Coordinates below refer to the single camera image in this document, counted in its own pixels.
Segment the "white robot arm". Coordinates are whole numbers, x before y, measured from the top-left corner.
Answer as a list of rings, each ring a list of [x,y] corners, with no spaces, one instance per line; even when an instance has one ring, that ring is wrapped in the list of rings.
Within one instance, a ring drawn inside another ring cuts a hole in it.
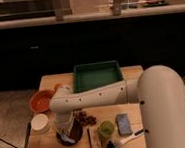
[[[185,148],[185,84],[175,70],[162,65],[145,69],[136,89],[147,148]],[[65,114],[77,109],[123,103],[132,92],[128,82],[119,82],[72,93],[61,86],[49,103],[60,129]]]

